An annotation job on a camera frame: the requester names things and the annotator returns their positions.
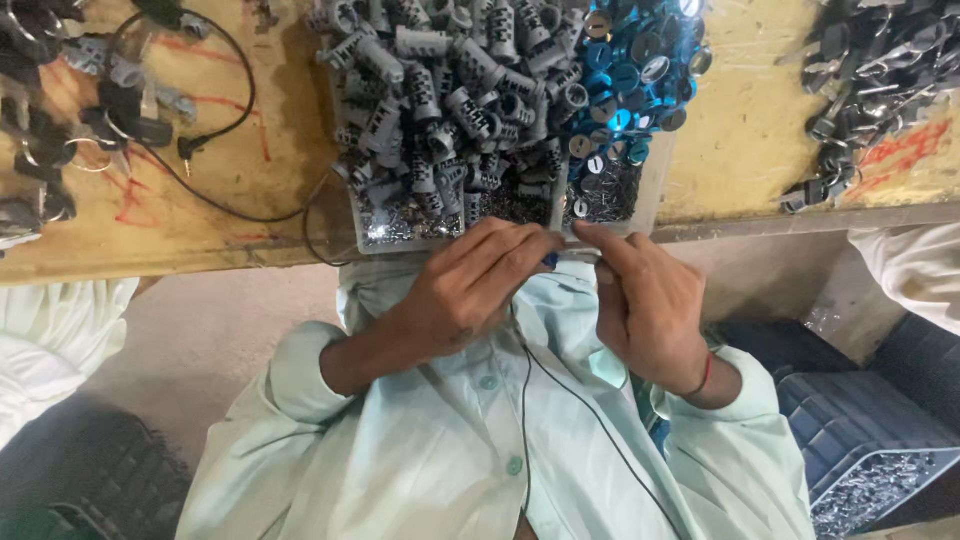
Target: pile of metal parts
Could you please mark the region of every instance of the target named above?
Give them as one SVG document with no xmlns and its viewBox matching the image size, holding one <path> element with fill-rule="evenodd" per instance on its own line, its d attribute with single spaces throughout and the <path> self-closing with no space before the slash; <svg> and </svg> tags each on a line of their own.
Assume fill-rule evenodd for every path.
<svg viewBox="0 0 960 540">
<path fill-rule="evenodd" d="M 77 215 L 73 197 L 63 184 L 62 169 L 68 164 L 87 171 L 101 172 L 115 167 L 130 176 L 130 164 L 124 153 L 129 134 L 139 127 L 151 130 L 148 140 L 170 143 L 173 128 L 158 120 L 158 106 L 178 112 L 187 122 L 197 117 L 193 100 L 175 88 L 157 85 L 139 63 L 114 54 L 107 68 L 108 44 L 101 36 L 73 38 L 66 32 L 64 19 L 84 21 L 83 1 L 77 0 L 2 0 L 0 12 L 0 130 L 19 142 L 14 171 L 0 181 L 0 254 L 2 250 L 41 237 L 43 226 L 67 221 Z M 205 22 L 185 15 L 180 22 L 196 38 L 209 34 Z M 102 102 L 108 106 L 82 110 L 82 124 L 58 124 L 39 109 L 43 97 L 39 68 L 63 54 L 73 68 L 100 76 L 109 71 L 110 81 L 100 85 Z M 118 96 L 125 93 L 122 99 Z M 124 126 L 123 110 L 134 110 L 138 126 Z M 105 166 L 91 168 L 77 160 L 79 145 L 89 143 L 108 153 Z"/>
<path fill-rule="evenodd" d="M 817 538 L 846 538 L 882 518 L 926 485 L 935 464 L 931 452 L 867 457 L 811 509 Z"/>
<path fill-rule="evenodd" d="M 60 170 L 76 145 L 67 128 L 35 108 L 41 65 L 57 59 L 65 39 L 63 19 L 83 19 L 71 0 L 3 0 L 0 7 L 0 130 L 19 149 L 14 170 L 0 181 L 0 257 L 4 250 L 40 238 L 52 221 L 73 219 L 76 206 Z"/>
<path fill-rule="evenodd" d="M 784 211 L 838 201 L 870 149 L 923 123 L 940 92 L 960 87 L 958 18 L 956 0 L 838 0 L 824 8 L 806 47 L 778 60 L 803 60 L 804 91 L 832 101 L 806 123 L 822 143 L 816 174 L 780 198 Z"/>
<path fill-rule="evenodd" d="M 310 27 L 336 37 L 318 60 L 345 100 L 333 169 L 361 250 L 457 235 L 461 214 L 559 226 L 570 167 L 580 190 L 585 163 L 601 161 L 597 177 L 641 164 L 650 133 L 679 128 L 702 73 L 688 66 L 709 65 L 700 3 L 603 8 L 317 0 Z"/>
<path fill-rule="evenodd" d="M 652 133 L 686 121 L 696 79 L 712 63 L 700 0 L 597 2 L 580 58 L 589 107 L 571 134 L 564 221 L 629 221 Z"/>
<path fill-rule="evenodd" d="M 536 0 L 317 0 L 309 23 L 338 41 L 318 59 L 340 71 L 347 123 L 333 170 L 361 250 L 456 236 L 487 213 L 549 216 L 566 176 L 557 132 L 588 104 L 573 61 L 584 16 Z"/>
</svg>

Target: blue plastic crate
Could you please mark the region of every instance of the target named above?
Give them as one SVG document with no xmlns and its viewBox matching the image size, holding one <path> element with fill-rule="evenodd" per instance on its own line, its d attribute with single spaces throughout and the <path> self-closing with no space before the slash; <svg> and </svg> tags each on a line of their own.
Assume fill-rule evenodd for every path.
<svg viewBox="0 0 960 540">
<path fill-rule="evenodd" d="M 777 385 L 780 412 L 804 453 L 810 504 L 817 503 L 867 457 L 933 453 L 929 475 L 913 494 L 960 460 L 960 435 L 946 428 L 874 373 L 791 375 Z"/>
</svg>

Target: shirt button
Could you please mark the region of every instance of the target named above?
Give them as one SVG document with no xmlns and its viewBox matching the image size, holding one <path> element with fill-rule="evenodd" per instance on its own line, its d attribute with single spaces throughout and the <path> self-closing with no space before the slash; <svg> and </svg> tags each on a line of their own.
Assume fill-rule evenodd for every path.
<svg viewBox="0 0 960 540">
<path fill-rule="evenodd" d="M 511 457 L 510 463 L 507 463 L 507 474 L 515 477 L 520 474 L 520 471 L 523 470 L 523 459 L 519 457 Z"/>
<path fill-rule="evenodd" d="M 480 380 L 480 387 L 483 388 L 484 390 L 493 390 L 494 388 L 496 388 L 496 385 L 497 385 L 496 377 L 491 377 L 487 375 L 486 377 Z"/>
</svg>

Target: black earphone cable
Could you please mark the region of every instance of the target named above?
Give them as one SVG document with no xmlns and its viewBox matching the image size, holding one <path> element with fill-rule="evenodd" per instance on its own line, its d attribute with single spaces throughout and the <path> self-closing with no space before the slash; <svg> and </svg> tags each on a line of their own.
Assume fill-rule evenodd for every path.
<svg viewBox="0 0 960 540">
<path fill-rule="evenodd" d="M 545 374 L 547 375 L 547 377 L 549 377 L 550 379 L 552 379 L 553 382 L 555 382 L 556 384 L 558 384 L 558 385 L 560 386 L 560 388 L 566 390 L 570 395 L 572 395 L 573 397 L 575 397 L 575 398 L 577 398 L 578 400 L 580 400 L 580 403 L 586 405 L 587 408 L 589 409 L 589 411 L 590 411 L 591 413 L 593 413 L 593 417 L 597 419 L 597 422 L 600 424 L 600 427 L 603 428 L 603 432 L 607 434 L 607 438 L 610 439 L 610 442 L 611 442 L 611 444 L 613 445 L 613 447 L 616 449 L 616 452 L 617 452 L 618 454 L 620 454 L 620 459 L 622 459 L 622 460 L 623 460 L 623 463 L 627 466 L 628 469 L 630 469 L 630 473 L 631 473 L 632 475 L 634 475 L 634 478 L 636 479 L 636 482 L 639 483 L 640 486 L 643 487 L 643 490 L 647 492 L 647 495 L 649 495 L 650 498 L 653 499 L 654 503 L 657 504 L 657 508 L 660 509 L 660 512 L 662 512 L 663 517 L 666 518 L 666 521 L 667 521 L 667 523 L 670 524 L 670 527 L 673 528 L 673 532 L 674 532 L 674 534 L 677 535 L 677 538 L 683 538 L 683 537 L 680 535 L 680 530 L 677 529 L 677 525 L 673 523 L 673 520 L 672 520 L 672 519 L 670 519 L 670 515 L 666 512 L 666 509 L 663 507 L 663 504 L 661 504 L 661 503 L 660 503 L 660 500 L 658 500 L 657 497 L 653 494 L 653 492 L 650 491 L 650 488 L 647 487 L 647 484 L 644 483 L 642 479 L 640 479 L 640 476 L 636 473 L 636 471 L 634 471 L 634 468 L 630 465 L 630 461 L 627 460 L 627 456 L 623 454 L 623 451 L 620 450 L 619 445 L 617 445 L 617 444 L 616 444 L 616 441 L 613 440 L 613 435 L 611 435 L 610 430 L 607 429 L 606 424 L 604 424 L 603 420 L 600 418 L 600 414 L 597 413 L 597 411 L 596 411 L 592 406 L 590 406 L 589 403 L 587 403 L 587 400 L 585 400 L 585 399 L 583 399 L 582 397 L 580 397 L 579 394 L 577 394 L 576 392 L 574 392 L 573 390 L 571 390 L 570 388 L 568 388 L 565 384 L 563 384 L 562 382 L 560 382 L 559 379 L 557 379 L 556 377 L 554 377 L 552 373 L 550 373 L 549 371 L 547 371 L 546 368 L 543 367 L 543 364 L 541 364 L 540 361 L 537 359 L 537 357 L 534 356 L 534 354 L 530 351 L 530 348 L 527 347 L 527 344 L 523 342 L 523 339 L 520 339 L 519 341 L 520 341 L 520 346 L 523 347 L 523 351 L 524 351 L 524 352 L 526 353 L 526 355 L 527 355 L 527 362 L 528 362 L 528 364 L 529 364 L 529 362 L 531 361 L 531 359 L 532 359 L 534 362 L 536 362 L 537 365 L 540 367 L 540 369 L 543 371 L 543 373 L 545 373 Z M 533 365 L 532 365 L 532 364 L 530 364 L 530 370 L 533 370 Z M 523 411 L 522 414 L 521 414 L 522 423 L 523 423 L 523 450 L 524 450 L 524 452 L 527 453 L 527 501 L 526 501 L 526 503 L 524 504 L 523 508 L 521 509 L 521 514 L 526 514 L 527 508 L 528 508 L 529 505 L 530 505 L 530 491 L 531 491 L 532 488 L 533 488 L 533 484 L 530 483 L 530 477 L 531 477 L 531 474 L 530 474 L 530 454 L 529 454 L 529 452 L 527 452 L 527 425 L 526 425 L 527 384 L 529 384 L 529 382 L 530 382 L 530 370 L 527 371 L 527 381 L 523 384 L 523 391 L 522 391 L 523 404 L 521 405 L 521 410 Z"/>
<path fill-rule="evenodd" d="M 180 157 L 185 161 L 190 161 L 190 159 L 193 157 L 194 152 L 200 150 L 200 148 L 203 147 L 205 144 L 207 144 L 208 142 L 210 142 L 211 140 L 217 137 L 226 135 L 232 132 L 233 130 L 236 130 L 250 118 L 251 114 L 253 113 L 253 109 L 256 107 L 256 79 L 253 76 L 253 67 L 250 63 L 250 59 L 247 57 L 247 54 L 244 53 L 243 49 L 240 47 L 240 44 L 237 42 L 237 40 L 229 32 L 227 32 L 226 29 L 224 29 L 222 26 L 217 24 L 216 21 L 200 13 L 197 13 L 191 10 L 184 10 L 184 9 L 181 9 L 180 12 L 185 14 L 190 14 L 201 19 L 202 21 L 206 22 L 213 29 L 215 29 L 217 32 L 220 33 L 220 35 L 227 41 L 227 43 L 234 50 L 234 52 L 236 52 L 237 56 L 240 58 L 240 62 L 243 63 L 244 70 L 246 71 L 247 79 L 250 84 L 250 100 L 246 108 L 244 109 L 243 114 L 241 114 L 241 116 L 237 118 L 233 123 L 231 123 L 230 125 L 226 126 L 221 130 L 212 132 L 207 135 L 201 135 L 192 139 L 181 137 L 178 140 L 177 146 L 178 146 L 178 152 L 180 154 Z M 145 16 L 146 14 L 144 12 L 139 12 L 134 16 L 128 18 L 126 21 L 123 22 L 123 24 L 119 26 L 119 28 L 117 28 L 116 32 L 113 33 L 113 36 L 110 37 L 110 40 L 108 42 L 108 46 L 107 46 L 108 59 L 113 58 L 113 55 L 116 53 L 117 46 L 119 45 L 120 40 L 123 38 L 124 34 L 130 29 L 130 27 L 136 24 L 138 21 L 142 20 Z M 112 62 L 107 61 L 106 68 L 104 70 L 103 79 L 109 80 L 112 74 L 112 71 L 113 71 Z M 306 246 L 307 251 L 310 252 L 310 255 L 312 255 L 317 261 L 323 264 L 327 264 L 329 266 L 336 267 L 336 268 L 347 265 L 347 263 L 345 262 L 343 263 L 330 262 L 329 260 L 321 256 L 317 252 L 316 248 L 313 247 L 313 243 L 310 241 L 310 236 L 307 230 L 308 219 L 310 216 L 310 207 L 317 201 L 317 198 L 319 197 L 319 186 L 324 184 L 326 178 L 324 178 L 324 180 L 318 184 L 318 189 L 314 190 L 314 193 L 310 196 L 310 198 L 306 201 L 306 203 L 299 209 L 293 210 L 289 213 L 280 215 L 278 217 L 258 217 L 258 216 L 246 214 L 236 209 L 232 209 L 231 207 L 218 203 L 213 199 L 207 197 L 206 195 L 203 195 L 196 188 L 188 184 L 180 176 L 180 174 L 178 174 L 177 171 L 175 171 L 173 167 L 171 167 L 170 164 L 167 163 L 167 161 L 164 158 L 162 158 L 156 150 L 154 150 L 151 146 L 147 145 L 142 138 L 134 135 L 132 140 L 133 142 L 136 142 L 137 144 L 142 146 L 147 151 L 147 153 L 150 154 L 150 156 L 154 160 L 156 160 L 156 162 L 159 163 L 160 166 L 163 167 L 163 169 L 166 170 L 166 172 L 169 173 L 170 176 L 172 176 L 174 180 L 177 181 L 178 184 L 180 184 L 181 187 L 187 190 L 187 192 L 197 197 L 201 201 L 207 203 L 208 205 L 218 209 L 219 211 L 222 211 L 223 213 L 231 215 L 237 219 L 242 219 L 244 221 L 250 221 L 253 223 L 263 223 L 263 224 L 272 224 L 272 223 L 280 223 L 283 221 L 288 221 L 302 214 L 302 223 L 300 228 L 301 228 L 301 233 L 303 237 L 303 244 Z"/>
</svg>

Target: stained wooden surface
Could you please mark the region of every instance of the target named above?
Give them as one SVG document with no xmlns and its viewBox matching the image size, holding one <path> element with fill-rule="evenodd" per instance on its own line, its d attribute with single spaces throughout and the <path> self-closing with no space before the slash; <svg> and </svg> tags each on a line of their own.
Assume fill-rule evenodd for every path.
<svg viewBox="0 0 960 540">
<path fill-rule="evenodd" d="M 709 0 L 713 66 L 678 131 L 659 224 L 777 216 L 776 199 L 810 177 L 818 145 L 804 135 L 804 123 L 828 101 L 802 92 L 798 63 L 774 66 L 774 60 L 801 47 L 818 7 L 812 0 Z M 952 151 L 960 127 L 949 105 L 926 126 L 875 148 L 863 161 L 863 184 L 839 208 L 808 211 L 960 199 L 960 153 Z"/>
<path fill-rule="evenodd" d="M 272 0 L 280 24 L 255 31 L 250 2 L 193 0 L 232 32 L 253 63 L 257 108 L 250 122 L 209 144 L 194 162 L 192 185 L 234 208 L 261 216 L 295 209 L 324 177 L 336 156 L 334 104 L 326 75 L 312 65 L 319 40 L 302 25 L 307 0 Z M 700 80 L 689 120 L 679 131 L 658 217 L 662 225 L 777 215 L 773 202 L 804 178 L 816 152 L 802 126 L 824 98 L 805 96 L 799 66 L 775 67 L 779 55 L 803 40 L 815 2 L 713 0 L 706 14 L 714 64 Z M 109 32 L 133 14 L 129 0 L 93 0 L 89 29 Z M 248 98 L 244 70 L 217 37 L 190 44 L 159 37 L 147 64 L 159 80 L 197 98 L 200 120 L 176 123 L 179 134 L 208 133 L 229 124 Z M 76 122 L 94 105 L 92 78 L 62 61 L 42 69 L 46 109 Z M 841 209 L 917 205 L 957 198 L 960 153 L 950 148 L 955 111 L 889 141 L 868 157 L 864 185 Z M 0 166 L 11 167 L 13 146 L 0 136 Z M 174 149 L 161 154 L 182 172 Z M 106 157 L 84 147 L 83 158 Z M 133 178 L 116 171 L 65 169 L 79 217 L 51 224 L 37 242 L 18 246 L 0 262 L 0 282 L 56 282 L 155 276 L 205 270 L 283 266 L 311 261 L 301 245 L 300 220 L 245 223 L 207 207 L 169 178 L 142 150 L 131 151 Z M 311 214 L 311 236 L 332 258 L 355 257 L 348 196 L 330 182 Z"/>
<path fill-rule="evenodd" d="M 217 201 L 269 217 L 296 209 L 324 177 L 336 147 L 325 74 L 312 66 L 319 40 L 300 22 L 303 6 L 274 0 L 281 23 L 258 35 L 257 17 L 246 2 L 187 2 L 234 34 L 253 64 L 258 86 L 253 117 L 237 131 L 204 147 L 193 162 L 197 189 Z M 89 28 L 107 32 L 134 10 L 128 0 L 94 0 Z M 177 120 L 178 134 L 199 135 L 237 118 L 249 99 L 246 75 L 236 55 L 217 37 L 189 44 L 158 37 L 147 64 L 158 79 L 192 95 L 199 121 Z M 41 69 L 45 109 L 77 122 L 76 112 L 97 103 L 92 77 L 63 60 Z M 0 167 L 12 167 L 13 146 L 0 135 Z M 82 145 L 89 165 L 107 157 Z M 175 148 L 160 151 L 183 174 Z M 206 206 L 167 176 L 142 149 L 129 153 L 132 178 L 115 170 L 100 174 L 67 167 L 64 181 L 77 200 L 79 217 L 48 225 L 39 241 L 17 246 L 0 263 L 0 282 L 53 282 L 151 276 L 224 268 L 279 266 L 310 260 L 300 240 L 300 220 L 276 225 L 246 223 Z M 322 253 L 349 255 L 355 246 L 348 196 L 330 182 L 311 212 L 312 236 Z"/>
</svg>

